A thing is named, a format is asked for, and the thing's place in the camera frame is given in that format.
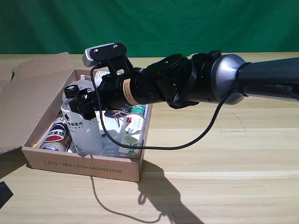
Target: open cardboard box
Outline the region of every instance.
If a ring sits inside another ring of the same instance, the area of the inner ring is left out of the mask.
[[[23,62],[14,77],[11,66],[0,67],[0,154],[22,147],[35,169],[138,182],[144,150],[133,160],[32,148],[60,110],[64,87],[89,73],[74,69],[66,52]],[[151,105],[147,114],[143,145]]]

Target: soda can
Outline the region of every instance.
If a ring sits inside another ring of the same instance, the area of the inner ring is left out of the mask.
[[[52,128],[48,132],[42,149],[65,152],[70,144],[71,134],[62,111],[59,111]]]

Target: wooden table surface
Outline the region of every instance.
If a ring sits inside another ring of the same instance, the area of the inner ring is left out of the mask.
[[[239,55],[257,62],[299,53]],[[0,64],[36,57],[0,55]],[[71,58],[83,67],[81,55]],[[131,59],[136,67],[157,60]],[[155,104],[147,145],[192,140],[215,107]],[[0,210],[0,223],[298,224],[298,112],[296,102],[263,98],[226,105],[199,143],[178,151],[147,150],[140,183],[32,170],[20,151],[10,152],[0,156],[0,178],[14,196]]]

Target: green backdrop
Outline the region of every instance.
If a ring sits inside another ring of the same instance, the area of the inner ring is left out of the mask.
[[[299,51],[299,0],[0,0],[0,53]]]

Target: black cable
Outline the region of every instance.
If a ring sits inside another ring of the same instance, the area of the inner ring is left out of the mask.
[[[120,147],[123,147],[123,148],[132,148],[132,149],[160,149],[160,150],[177,150],[177,149],[182,149],[182,148],[186,148],[188,146],[191,146],[193,145],[194,143],[198,142],[199,140],[201,140],[209,131],[210,129],[212,128],[216,118],[217,118],[217,115],[222,107],[222,105],[225,103],[225,101],[227,100],[227,98],[233,93],[234,91],[234,88],[232,88],[230,91],[228,91],[228,93],[222,98],[222,100],[220,101],[220,103],[218,104],[218,106],[216,107],[216,110],[214,112],[214,115],[209,123],[209,125],[207,126],[207,128],[203,131],[203,133],[200,134],[200,136],[198,136],[197,138],[195,138],[194,140],[186,143],[186,144],[183,144],[183,145],[180,145],[180,146],[174,146],[174,147],[156,147],[156,146],[129,146],[129,145],[124,145],[118,141],[116,141],[114,138],[111,137],[111,135],[108,133],[107,129],[105,128],[105,124],[104,124],[104,121],[103,121],[103,115],[102,115],[102,109],[101,109],[101,104],[100,104],[100,96],[99,96],[99,93],[97,91],[97,86],[95,84],[95,81],[94,81],[94,77],[93,77],[93,71],[95,69],[98,69],[99,67],[96,65],[94,66],[91,70],[90,70],[90,77],[92,79],[92,83],[93,83],[93,87],[95,89],[95,92],[97,94],[97,98],[98,98],[98,103],[99,103],[99,112],[100,112],[100,121],[101,121],[101,124],[102,124],[102,127],[103,127],[103,130],[105,132],[105,134],[107,135],[107,137],[116,145],[120,146]]]

